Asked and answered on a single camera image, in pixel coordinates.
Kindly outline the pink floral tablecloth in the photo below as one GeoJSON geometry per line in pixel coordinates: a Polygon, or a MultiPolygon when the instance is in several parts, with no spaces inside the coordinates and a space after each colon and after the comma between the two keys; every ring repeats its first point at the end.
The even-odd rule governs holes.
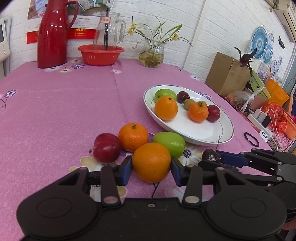
{"type": "Polygon", "coordinates": [[[149,133],[161,127],[149,115],[144,92],[161,84],[207,94],[229,116],[235,134],[219,149],[239,153],[259,137],[253,126],[224,99],[184,69],[162,64],[147,68],[136,60],[83,66],[71,60],[55,70],[28,62],[1,80],[1,240],[20,240],[16,210],[23,199],[79,167],[100,133],[117,134],[136,122],[149,133]]]}

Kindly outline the green apple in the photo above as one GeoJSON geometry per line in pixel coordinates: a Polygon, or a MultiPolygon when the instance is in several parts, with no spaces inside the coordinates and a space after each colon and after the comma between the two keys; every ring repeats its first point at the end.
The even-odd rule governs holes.
{"type": "Polygon", "coordinates": [[[185,149],[184,138],[173,132],[156,133],[152,139],[154,143],[159,143],[167,148],[171,157],[179,158],[182,156],[185,149]]]}
{"type": "Polygon", "coordinates": [[[158,99],[164,97],[164,96],[169,96],[171,98],[173,98],[174,100],[176,100],[177,95],[174,91],[167,89],[167,88],[163,88],[163,89],[159,89],[155,95],[154,95],[154,102],[157,102],[158,99]]]}

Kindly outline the large navel orange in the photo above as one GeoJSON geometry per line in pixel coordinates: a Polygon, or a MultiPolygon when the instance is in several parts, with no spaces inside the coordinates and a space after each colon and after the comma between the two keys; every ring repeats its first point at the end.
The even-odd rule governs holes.
{"type": "Polygon", "coordinates": [[[171,156],[159,143],[147,143],[137,148],[132,156],[132,167],[139,178],[149,183],[165,179],[170,171],[171,156]]]}

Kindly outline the smooth orange with green stem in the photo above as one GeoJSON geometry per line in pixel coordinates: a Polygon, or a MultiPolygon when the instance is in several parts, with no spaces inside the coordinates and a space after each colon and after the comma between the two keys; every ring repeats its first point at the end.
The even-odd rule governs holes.
{"type": "Polygon", "coordinates": [[[171,121],[178,113],[178,105],[171,96],[163,96],[157,100],[154,112],[163,121],[171,121]]]}

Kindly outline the glass vase with plant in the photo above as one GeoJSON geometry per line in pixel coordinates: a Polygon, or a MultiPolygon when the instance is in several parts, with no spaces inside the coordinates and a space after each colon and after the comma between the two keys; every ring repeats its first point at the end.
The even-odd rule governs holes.
{"type": "Polygon", "coordinates": [[[126,36],[138,35],[140,39],[132,47],[136,49],[140,42],[144,42],[141,51],[138,54],[140,64],[145,67],[157,68],[164,62],[165,45],[171,42],[184,42],[191,45],[191,41],[180,35],[183,24],[179,23],[169,29],[164,28],[166,21],[156,18],[158,25],[152,28],[149,24],[136,22],[132,18],[132,22],[126,32],[126,36]]]}

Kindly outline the brown longan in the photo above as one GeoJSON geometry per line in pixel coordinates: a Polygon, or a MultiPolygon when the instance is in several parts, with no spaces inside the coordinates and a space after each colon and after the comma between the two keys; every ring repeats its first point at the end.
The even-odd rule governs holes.
{"type": "Polygon", "coordinates": [[[204,108],[204,107],[207,106],[206,102],[204,102],[204,101],[202,101],[202,100],[201,100],[201,101],[198,101],[197,104],[198,104],[198,106],[201,107],[201,108],[204,108]]]}
{"type": "Polygon", "coordinates": [[[184,107],[185,107],[185,109],[186,109],[186,110],[189,110],[190,106],[191,106],[192,104],[194,104],[194,103],[195,103],[195,101],[194,101],[193,99],[190,99],[190,98],[186,99],[186,100],[184,101],[184,107]]]}

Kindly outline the tangerine with leaf stem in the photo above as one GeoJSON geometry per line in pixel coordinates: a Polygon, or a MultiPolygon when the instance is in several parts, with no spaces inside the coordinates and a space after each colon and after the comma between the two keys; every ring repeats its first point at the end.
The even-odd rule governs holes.
{"type": "Polygon", "coordinates": [[[197,123],[202,123],[208,117],[208,108],[207,106],[201,108],[198,106],[197,102],[192,104],[188,110],[188,115],[191,120],[197,123]]]}

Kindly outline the green apple front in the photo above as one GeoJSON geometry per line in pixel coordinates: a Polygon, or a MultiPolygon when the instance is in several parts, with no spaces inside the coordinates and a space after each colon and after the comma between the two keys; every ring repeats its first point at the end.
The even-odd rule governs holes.
{"type": "Polygon", "coordinates": [[[154,102],[157,102],[158,99],[164,97],[164,96],[169,96],[171,98],[173,98],[174,100],[176,100],[177,95],[174,91],[167,89],[167,88],[163,88],[163,89],[159,89],[155,95],[154,95],[154,102]]]}

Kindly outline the white water dispenser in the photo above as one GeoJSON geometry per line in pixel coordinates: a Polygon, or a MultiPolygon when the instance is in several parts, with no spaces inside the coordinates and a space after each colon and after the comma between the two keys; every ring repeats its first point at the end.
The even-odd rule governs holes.
{"type": "Polygon", "coordinates": [[[1,18],[1,79],[10,73],[9,56],[10,51],[10,30],[11,30],[11,16],[1,18]]]}

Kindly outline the dark cherry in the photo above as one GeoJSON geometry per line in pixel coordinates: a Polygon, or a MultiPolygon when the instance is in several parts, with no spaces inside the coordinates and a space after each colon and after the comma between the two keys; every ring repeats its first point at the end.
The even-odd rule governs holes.
{"type": "Polygon", "coordinates": [[[185,91],[180,91],[180,92],[177,93],[176,101],[177,101],[178,103],[184,103],[184,101],[185,101],[186,99],[190,99],[190,96],[189,96],[189,94],[188,94],[187,92],[185,92],[185,91]]]}
{"type": "Polygon", "coordinates": [[[218,142],[215,149],[206,149],[202,154],[202,161],[221,163],[221,155],[217,153],[217,148],[220,142],[220,136],[218,136],[218,142]]]}

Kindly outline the white oval plate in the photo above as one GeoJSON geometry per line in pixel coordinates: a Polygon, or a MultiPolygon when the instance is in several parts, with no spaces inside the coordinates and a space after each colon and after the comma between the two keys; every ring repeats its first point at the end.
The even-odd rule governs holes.
{"type": "Polygon", "coordinates": [[[186,142],[210,146],[225,144],[234,137],[234,125],[229,116],[217,104],[201,94],[176,85],[155,85],[143,95],[148,113],[164,130],[181,135],[186,142]],[[189,95],[188,100],[157,93],[173,92],[189,95]]]}

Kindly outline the cardboard box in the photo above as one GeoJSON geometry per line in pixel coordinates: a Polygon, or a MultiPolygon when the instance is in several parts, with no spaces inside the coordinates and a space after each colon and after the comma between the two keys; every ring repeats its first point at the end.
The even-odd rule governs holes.
{"type": "Polygon", "coordinates": [[[233,57],[217,52],[205,84],[217,94],[226,97],[235,91],[243,91],[250,78],[248,67],[233,57]]]}

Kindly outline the green apple back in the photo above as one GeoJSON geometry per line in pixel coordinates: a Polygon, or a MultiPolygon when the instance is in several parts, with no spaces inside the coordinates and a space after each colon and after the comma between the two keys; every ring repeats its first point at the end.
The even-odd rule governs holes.
{"type": "Polygon", "coordinates": [[[179,158],[182,156],[185,149],[184,138],[173,132],[156,133],[152,139],[154,143],[159,143],[167,148],[171,157],[179,158]]]}

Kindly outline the dark red leafy plant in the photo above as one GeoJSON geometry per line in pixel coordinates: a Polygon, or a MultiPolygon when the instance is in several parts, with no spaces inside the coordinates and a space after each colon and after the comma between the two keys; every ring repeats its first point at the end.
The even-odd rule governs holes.
{"type": "Polygon", "coordinates": [[[253,76],[253,69],[250,66],[250,62],[252,61],[255,54],[257,53],[257,48],[254,48],[254,50],[251,53],[244,54],[244,55],[242,55],[242,52],[237,47],[234,47],[234,48],[238,51],[240,55],[240,59],[238,60],[240,62],[240,67],[248,67],[250,71],[250,76],[253,76]]]}

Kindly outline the red plum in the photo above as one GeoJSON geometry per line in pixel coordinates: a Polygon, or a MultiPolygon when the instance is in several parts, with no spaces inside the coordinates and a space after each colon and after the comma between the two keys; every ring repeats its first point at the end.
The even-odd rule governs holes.
{"type": "Polygon", "coordinates": [[[112,133],[101,133],[96,137],[89,152],[97,162],[107,165],[118,159],[121,150],[122,146],[117,136],[112,133]]]}
{"type": "Polygon", "coordinates": [[[209,105],[208,108],[208,117],[207,120],[211,123],[216,122],[220,118],[220,109],[216,105],[209,105]]]}

